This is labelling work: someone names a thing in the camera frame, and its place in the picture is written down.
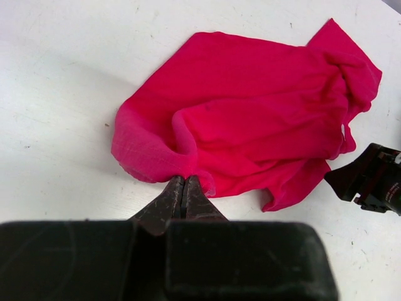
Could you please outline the bright red t shirt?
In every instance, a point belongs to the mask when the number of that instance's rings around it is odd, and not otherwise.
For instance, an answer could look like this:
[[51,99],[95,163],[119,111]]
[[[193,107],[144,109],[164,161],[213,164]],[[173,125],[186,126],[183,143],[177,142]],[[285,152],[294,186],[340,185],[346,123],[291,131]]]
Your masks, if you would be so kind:
[[197,176],[211,198],[265,189],[277,211],[355,150],[349,124],[381,79],[334,20],[304,46],[195,33],[118,109],[111,152],[140,181]]

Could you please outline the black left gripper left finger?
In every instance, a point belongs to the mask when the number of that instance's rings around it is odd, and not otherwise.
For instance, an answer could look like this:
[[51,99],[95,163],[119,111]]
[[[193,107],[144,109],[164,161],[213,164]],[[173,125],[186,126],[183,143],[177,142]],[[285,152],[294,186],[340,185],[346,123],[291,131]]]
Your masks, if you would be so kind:
[[126,220],[1,225],[2,300],[165,300],[165,230],[184,179]]

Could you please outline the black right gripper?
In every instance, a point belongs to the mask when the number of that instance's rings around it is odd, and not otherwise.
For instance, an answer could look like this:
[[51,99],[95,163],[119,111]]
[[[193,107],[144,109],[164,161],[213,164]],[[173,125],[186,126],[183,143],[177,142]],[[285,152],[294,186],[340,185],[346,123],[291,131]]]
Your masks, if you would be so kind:
[[363,210],[400,214],[400,151],[371,143],[353,162],[330,172],[324,180],[342,201]]

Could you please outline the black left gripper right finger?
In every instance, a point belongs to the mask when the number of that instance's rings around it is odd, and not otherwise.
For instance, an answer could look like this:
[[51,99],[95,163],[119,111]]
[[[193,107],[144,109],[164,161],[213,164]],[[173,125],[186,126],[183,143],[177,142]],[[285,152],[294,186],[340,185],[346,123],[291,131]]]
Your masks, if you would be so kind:
[[185,212],[166,231],[164,289],[169,300],[338,300],[325,247],[309,225],[224,221],[195,176]]

